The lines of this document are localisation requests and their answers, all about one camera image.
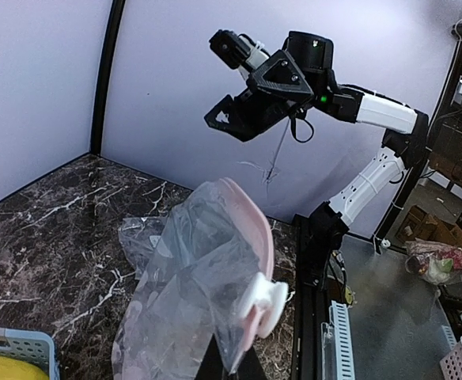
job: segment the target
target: black mount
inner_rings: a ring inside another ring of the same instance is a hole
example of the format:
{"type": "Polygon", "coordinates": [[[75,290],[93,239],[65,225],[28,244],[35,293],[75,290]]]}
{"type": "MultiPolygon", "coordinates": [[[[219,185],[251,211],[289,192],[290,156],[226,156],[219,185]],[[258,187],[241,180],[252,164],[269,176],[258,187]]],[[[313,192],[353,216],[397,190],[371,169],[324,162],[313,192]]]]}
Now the black mount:
{"type": "Polygon", "coordinates": [[[343,235],[349,227],[342,222],[340,213],[335,213],[329,202],[322,203],[309,217],[309,239],[298,253],[300,271],[297,277],[304,285],[324,289],[329,259],[334,250],[342,245],[343,235]]]}
{"type": "Polygon", "coordinates": [[[218,350],[215,336],[212,337],[206,350],[195,380],[268,380],[257,357],[256,350],[251,348],[245,353],[238,371],[229,374],[222,365],[221,353],[218,350]]]}
{"type": "Polygon", "coordinates": [[[426,141],[430,130],[428,115],[417,110],[415,110],[415,113],[418,117],[411,134],[402,135],[401,133],[387,130],[382,139],[382,146],[393,150],[395,156],[402,158],[405,169],[410,169],[417,165],[426,153],[426,141]]]}
{"type": "Polygon", "coordinates": [[[228,67],[243,67],[249,76],[245,91],[234,98],[227,95],[208,112],[209,127],[245,142],[286,117],[304,120],[312,107],[338,120],[356,122],[363,91],[337,84],[331,40],[290,32],[282,50],[257,68],[248,63],[252,49],[234,32],[219,30],[210,39],[210,49],[228,67]]]}

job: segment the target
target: yellow object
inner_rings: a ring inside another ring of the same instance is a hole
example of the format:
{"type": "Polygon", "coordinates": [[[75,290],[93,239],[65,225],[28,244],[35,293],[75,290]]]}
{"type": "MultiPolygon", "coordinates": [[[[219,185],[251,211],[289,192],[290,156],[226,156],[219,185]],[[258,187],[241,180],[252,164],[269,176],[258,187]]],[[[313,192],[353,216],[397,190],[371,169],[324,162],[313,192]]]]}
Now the yellow object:
{"type": "Polygon", "coordinates": [[[354,293],[349,287],[345,288],[345,301],[349,306],[354,304],[354,293]]]}
{"type": "Polygon", "coordinates": [[[0,380],[49,380],[38,367],[0,356],[0,380]]]}

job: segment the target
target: cardboard box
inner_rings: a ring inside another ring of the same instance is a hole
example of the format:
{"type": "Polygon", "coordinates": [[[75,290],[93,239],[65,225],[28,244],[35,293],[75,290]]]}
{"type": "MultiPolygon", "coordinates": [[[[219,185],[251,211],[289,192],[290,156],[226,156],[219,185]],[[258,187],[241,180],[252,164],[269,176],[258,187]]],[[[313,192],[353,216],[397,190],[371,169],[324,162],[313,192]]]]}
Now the cardboard box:
{"type": "Polygon", "coordinates": [[[444,222],[418,206],[413,206],[409,210],[396,233],[396,237],[401,242],[413,241],[417,238],[426,241],[439,241],[462,249],[462,229],[459,226],[444,222]]]}
{"type": "Polygon", "coordinates": [[[437,221],[432,215],[419,206],[412,206],[396,232],[396,238],[402,243],[416,238],[429,240],[436,229],[437,221]]]}

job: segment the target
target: pink basket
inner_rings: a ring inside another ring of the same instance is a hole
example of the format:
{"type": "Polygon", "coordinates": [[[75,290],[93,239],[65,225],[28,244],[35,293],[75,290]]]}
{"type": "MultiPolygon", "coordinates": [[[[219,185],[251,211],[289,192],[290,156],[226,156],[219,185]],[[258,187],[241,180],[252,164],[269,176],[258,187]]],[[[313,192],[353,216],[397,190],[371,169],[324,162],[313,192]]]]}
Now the pink basket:
{"type": "Polygon", "coordinates": [[[462,380],[462,344],[459,342],[454,349],[440,361],[445,380],[462,380]]]}

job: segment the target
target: purple wall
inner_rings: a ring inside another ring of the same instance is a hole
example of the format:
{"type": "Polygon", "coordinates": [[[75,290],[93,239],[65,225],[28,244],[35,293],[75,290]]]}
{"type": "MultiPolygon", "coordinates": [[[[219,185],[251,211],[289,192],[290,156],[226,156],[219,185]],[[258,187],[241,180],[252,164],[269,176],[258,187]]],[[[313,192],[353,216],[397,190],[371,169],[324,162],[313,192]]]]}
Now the purple wall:
{"type": "MultiPolygon", "coordinates": [[[[195,188],[232,177],[265,214],[290,221],[339,192],[379,148],[383,130],[341,123],[312,110],[313,141],[286,137],[285,123],[242,144],[210,130],[203,116],[244,82],[209,49],[218,29],[246,32],[270,52],[290,30],[335,43],[341,83],[375,89],[429,115],[448,73],[456,40],[450,27],[462,0],[145,1],[128,0],[115,53],[104,131],[104,156],[195,188]]],[[[389,186],[352,230],[371,236],[397,190],[389,186]]]]}
{"type": "Polygon", "coordinates": [[[112,0],[0,0],[0,200],[89,150],[112,0]]]}

